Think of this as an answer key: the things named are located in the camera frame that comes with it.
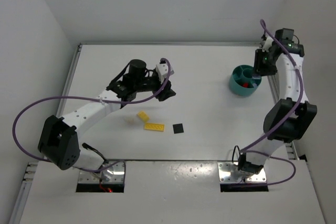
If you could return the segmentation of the white lego piece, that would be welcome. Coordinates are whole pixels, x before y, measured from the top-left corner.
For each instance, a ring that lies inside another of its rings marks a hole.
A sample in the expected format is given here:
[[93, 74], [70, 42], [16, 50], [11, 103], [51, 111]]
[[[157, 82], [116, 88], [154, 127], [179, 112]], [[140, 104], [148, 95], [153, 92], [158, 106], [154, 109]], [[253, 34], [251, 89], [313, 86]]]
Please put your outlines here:
[[133, 125], [135, 123], [134, 117], [132, 116], [125, 116], [123, 119], [127, 124]]

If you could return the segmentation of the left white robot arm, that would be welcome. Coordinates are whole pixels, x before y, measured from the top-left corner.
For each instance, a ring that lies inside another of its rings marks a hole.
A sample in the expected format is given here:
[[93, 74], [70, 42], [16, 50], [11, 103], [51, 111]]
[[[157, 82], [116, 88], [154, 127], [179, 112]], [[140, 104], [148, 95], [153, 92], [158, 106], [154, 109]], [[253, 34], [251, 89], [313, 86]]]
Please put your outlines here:
[[176, 95], [171, 89], [173, 69], [162, 58], [154, 69], [148, 69], [140, 59], [131, 60], [111, 80], [109, 85], [89, 103], [71, 113], [48, 117], [45, 121], [38, 150], [61, 170], [71, 167], [99, 170], [106, 158], [82, 141], [83, 135], [109, 114], [128, 104], [136, 104], [140, 92], [152, 92], [152, 97], [164, 101]]

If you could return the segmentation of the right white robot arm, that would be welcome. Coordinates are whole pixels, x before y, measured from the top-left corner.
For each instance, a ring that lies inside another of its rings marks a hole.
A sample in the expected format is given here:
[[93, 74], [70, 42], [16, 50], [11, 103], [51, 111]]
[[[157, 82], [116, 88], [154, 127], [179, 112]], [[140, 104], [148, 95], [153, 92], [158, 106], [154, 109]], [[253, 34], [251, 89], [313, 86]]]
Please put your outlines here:
[[265, 30], [255, 51], [253, 75], [277, 75], [279, 99], [264, 119], [263, 135], [240, 151], [237, 169], [243, 174], [259, 174], [279, 147], [303, 137], [317, 114], [317, 106], [309, 102], [304, 89], [304, 47], [294, 42], [294, 36], [288, 28], [274, 35]]

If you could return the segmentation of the black square lego plate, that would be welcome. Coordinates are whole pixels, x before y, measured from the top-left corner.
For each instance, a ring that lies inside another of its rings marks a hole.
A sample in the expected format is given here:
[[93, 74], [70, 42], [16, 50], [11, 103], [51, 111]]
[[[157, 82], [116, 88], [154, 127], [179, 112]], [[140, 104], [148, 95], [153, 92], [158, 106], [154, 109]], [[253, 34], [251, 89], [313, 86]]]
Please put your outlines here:
[[173, 132], [174, 134], [180, 134], [184, 132], [183, 124], [173, 124]]

